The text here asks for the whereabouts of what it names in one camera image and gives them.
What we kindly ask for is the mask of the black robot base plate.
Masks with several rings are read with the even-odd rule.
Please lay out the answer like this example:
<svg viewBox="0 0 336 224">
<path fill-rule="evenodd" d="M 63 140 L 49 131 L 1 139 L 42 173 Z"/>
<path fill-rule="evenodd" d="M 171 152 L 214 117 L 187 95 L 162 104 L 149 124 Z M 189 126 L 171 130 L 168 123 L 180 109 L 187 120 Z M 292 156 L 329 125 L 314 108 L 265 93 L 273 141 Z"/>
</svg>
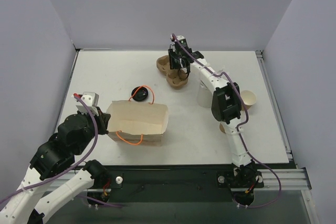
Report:
<svg viewBox="0 0 336 224">
<path fill-rule="evenodd" d="M 108 165 L 109 185 L 93 186 L 94 199 L 111 204 L 230 202 L 233 198 L 251 204 L 254 190 L 263 188 L 256 167 L 210 165 Z"/>
</svg>

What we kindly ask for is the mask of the beige paper takeout bag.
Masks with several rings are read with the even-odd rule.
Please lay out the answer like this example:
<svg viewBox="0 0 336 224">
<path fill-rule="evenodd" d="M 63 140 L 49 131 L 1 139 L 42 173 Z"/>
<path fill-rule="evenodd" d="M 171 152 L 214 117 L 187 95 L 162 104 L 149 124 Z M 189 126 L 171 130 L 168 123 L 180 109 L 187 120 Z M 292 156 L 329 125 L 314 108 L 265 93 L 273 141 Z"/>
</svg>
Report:
<svg viewBox="0 0 336 224">
<path fill-rule="evenodd" d="M 136 102 L 131 99 L 112 101 L 107 108 L 111 114 L 108 123 L 108 137 L 116 143 L 129 145 L 161 145 L 166 132 L 169 111 L 165 104 L 155 102 L 153 90 L 146 85 L 149 95 L 146 100 Z"/>
</svg>

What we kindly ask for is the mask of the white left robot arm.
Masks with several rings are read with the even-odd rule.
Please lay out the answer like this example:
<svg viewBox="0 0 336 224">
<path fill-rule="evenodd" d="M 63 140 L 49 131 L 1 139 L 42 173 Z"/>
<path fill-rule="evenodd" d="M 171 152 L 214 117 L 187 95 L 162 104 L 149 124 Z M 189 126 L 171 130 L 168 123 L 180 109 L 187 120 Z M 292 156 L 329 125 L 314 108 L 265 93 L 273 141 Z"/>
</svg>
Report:
<svg viewBox="0 0 336 224">
<path fill-rule="evenodd" d="M 83 153 L 98 135 L 108 133 L 111 115 L 99 107 L 84 108 L 68 116 L 57 132 L 41 145 L 27 169 L 15 195 L 1 210 L 1 223 L 46 223 L 68 201 L 83 190 L 100 188 L 109 182 L 107 169 L 97 160 L 85 166 L 52 193 L 45 192 L 52 178 L 59 178 L 75 167 L 75 156 Z"/>
</svg>

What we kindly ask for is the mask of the brown pulp cup carrier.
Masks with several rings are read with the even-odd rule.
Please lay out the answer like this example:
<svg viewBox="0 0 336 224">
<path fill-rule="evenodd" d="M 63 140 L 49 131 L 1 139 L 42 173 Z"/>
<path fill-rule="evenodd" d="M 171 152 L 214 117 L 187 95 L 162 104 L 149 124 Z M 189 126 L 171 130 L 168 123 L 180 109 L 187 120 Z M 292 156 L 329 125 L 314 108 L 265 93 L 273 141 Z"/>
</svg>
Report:
<svg viewBox="0 0 336 224">
<path fill-rule="evenodd" d="M 156 60 L 156 67 L 165 75 L 167 83 L 173 89 L 181 89 L 188 83 L 188 73 L 183 69 L 170 69 L 169 56 L 162 56 Z"/>
</svg>

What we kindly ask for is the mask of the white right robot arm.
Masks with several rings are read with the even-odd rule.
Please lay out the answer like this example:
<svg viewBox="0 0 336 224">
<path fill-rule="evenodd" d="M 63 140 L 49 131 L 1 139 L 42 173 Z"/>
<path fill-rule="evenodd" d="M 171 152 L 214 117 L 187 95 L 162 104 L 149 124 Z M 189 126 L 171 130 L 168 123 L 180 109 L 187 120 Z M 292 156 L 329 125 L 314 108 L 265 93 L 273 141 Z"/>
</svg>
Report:
<svg viewBox="0 0 336 224">
<path fill-rule="evenodd" d="M 260 175 L 255 168 L 242 136 L 242 125 L 246 124 L 241 117 L 241 109 L 245 108 L 237 83 L 233 82 L 227 73 L 217 73 L 204 56 L 193 52 L 188 47 L 185 37 L 171 35 L 169 53 L 170 68 L 174 70 L 186 69 L 187 72 L 196 71 L 201 84 L 212 94 L 211 112 L 213 117 L 223 127 L 232 155 L 233 181 L 238 186 L 245 186 L 251 180 L 259 181 Z"/>
</svg>

